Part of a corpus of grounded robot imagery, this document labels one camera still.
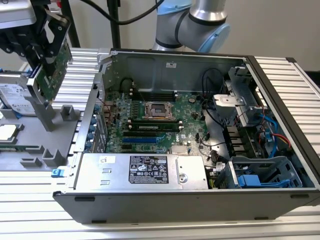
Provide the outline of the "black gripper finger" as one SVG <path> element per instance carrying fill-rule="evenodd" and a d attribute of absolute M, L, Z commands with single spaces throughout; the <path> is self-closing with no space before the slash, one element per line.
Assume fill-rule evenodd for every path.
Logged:
<path fill-rule="evenodd" d="M 31 68 L 37 68 L 42 64 L 39 57 L 40 45 L 29 45 L 27 31 L 30 25 L 4 28 L 0 30 L 0 48 L 8 54 L 17 53 L 25 58 Z"/>
<path fill-rule="evenodd" d="M 53 58 L 60 52 L 70 28 L 70 20 L 61 14 L 52 13 L 50 10 L 42 10 L 42 23 L 40 31 L 40 58 Z M 53 34 L 53 40 L 50 42 L 45 30 L 46 23 Z"/>

